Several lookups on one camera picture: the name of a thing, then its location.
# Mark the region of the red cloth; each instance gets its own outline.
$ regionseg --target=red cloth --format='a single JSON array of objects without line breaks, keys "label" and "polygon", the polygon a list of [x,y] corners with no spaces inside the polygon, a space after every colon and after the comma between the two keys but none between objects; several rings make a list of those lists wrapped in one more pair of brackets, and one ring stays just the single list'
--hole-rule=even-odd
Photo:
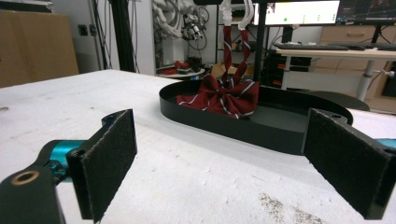
[{"label": "red cloth", "polygon": [[187,107],[226,115],[230,118],[248,118],[253,114],[259,99],[259,83],[244,82],[224,87],[211,75],[202,80],[198,93],[177,96],[177,103]]},{"label": "red cloth", "polygon": [[228,79],[231,66],[231,27],[224,26],[224,65],[225,72],[217,81],[210,74],[202,80],[195,95],[177,96],[177,103],[187,107],[226,115],[230,118],[248,118],[253,114],[259,100],[259,83],[253,81],[240,82],[247,69],[247,58],[250,54],[248,32],[241,31],[244,51],[242,61],[235,74]]}]

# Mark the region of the computer monitor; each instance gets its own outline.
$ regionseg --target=computer monitor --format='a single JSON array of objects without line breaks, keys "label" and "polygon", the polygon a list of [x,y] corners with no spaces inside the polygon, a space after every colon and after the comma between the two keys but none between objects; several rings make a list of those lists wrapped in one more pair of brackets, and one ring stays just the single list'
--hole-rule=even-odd
[{"label": "computer monitor", "polygon": [[302,1],[267,3],[265,25],[335,24],[340,1]]},{"label": "computer monitor", "polygon": [[394,25],[395,0],[342,0],[337,14],[337,24]]}]

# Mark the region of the desk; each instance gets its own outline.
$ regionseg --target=desk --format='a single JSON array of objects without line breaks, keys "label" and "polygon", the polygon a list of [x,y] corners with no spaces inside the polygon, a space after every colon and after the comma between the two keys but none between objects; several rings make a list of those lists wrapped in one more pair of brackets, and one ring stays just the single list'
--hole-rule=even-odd
[{"label": "desk", "polygon": [[[0,89],[0,180],[53,139],[88,139],[101,118],[134,110],[138,153],[101,223],[395,223],[365,221],[308,159],[165,118],[159,90],[178,80],[106,70]],[[396,138],[396,118],[351,111],[354,127]],[[72,183],[58,196],[67,223],[81,220]]]},{"label": "desk", "polygon": [[[341,87],[338,90],[347,90],[348,86],[349,92],[355,91],[357,93],[357,98],[364,101],[364,97],[367,93],[367,89],[370,85],[372,76],[373,76],[373,66],[375,61],[395,61],[396,60],[396,52],[395,51],[384,51],[384,50],[376,50],[376,49],[366,49],[366,50],[294,50],[294,49],[277,49],[277,53],[282,56],[286,56],[286,64],[285,64],[285,75],[291,76],[295,74],[296,76],[298,72],[290,71],[290,60],[291,57],[310,57],[310,58],[338,58],[338,59],[358,59],[358,60],[368,60],[366,65],[366,69],[364,74],[359,78],[359,81],[353,76],[345,76],[345,82],[341,83]],[[320,78],[320,74],[314,74],[312,78]],[[327,86],[331,85],[332,79],[330,76],[333,75],[323,75],[323,78],[328,78],[322,80],[323,83],[326,83]],[[282,81],[282,90],[285,90],[288,86],[288,79],[285,78]]]}]

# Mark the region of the black tray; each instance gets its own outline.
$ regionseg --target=black tray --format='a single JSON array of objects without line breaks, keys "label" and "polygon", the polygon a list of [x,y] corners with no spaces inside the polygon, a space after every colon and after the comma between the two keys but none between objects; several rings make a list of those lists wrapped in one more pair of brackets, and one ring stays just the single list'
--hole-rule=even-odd
[{"label": "black tray", "polygon": [[258,106],[250,119],[231,119],[176,104],[178,95],[194,95],[201,80],[182,81],[160,90],[161,112],[169,119],[292,155],[302,146],[309,108],[333,112],[353,122],[351,113],[331,101],[295,91],[260,87]]}]

